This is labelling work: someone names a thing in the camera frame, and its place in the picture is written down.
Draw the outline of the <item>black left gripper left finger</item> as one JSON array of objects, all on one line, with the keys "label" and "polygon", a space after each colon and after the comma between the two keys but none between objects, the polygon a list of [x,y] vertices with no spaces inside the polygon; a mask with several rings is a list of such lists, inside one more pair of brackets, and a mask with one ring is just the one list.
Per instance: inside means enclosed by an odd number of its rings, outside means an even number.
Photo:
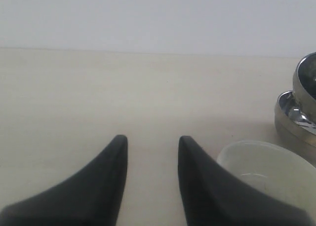
[{"label": "black left gripper left finger", "polygon": [[2,226],[115,226],[124,193],[128,140],[115,136],[61,183],[0,212]]}]

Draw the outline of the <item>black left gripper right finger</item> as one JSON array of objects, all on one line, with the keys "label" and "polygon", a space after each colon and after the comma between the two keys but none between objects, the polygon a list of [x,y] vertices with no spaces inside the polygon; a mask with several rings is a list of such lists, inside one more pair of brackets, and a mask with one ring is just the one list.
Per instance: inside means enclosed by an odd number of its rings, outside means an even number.
[{"label": "black left gripper right finger", "polygon": [[314,226],[303,209],[252,188],[191,137],[178,144],[178,180],[189,226]]}]

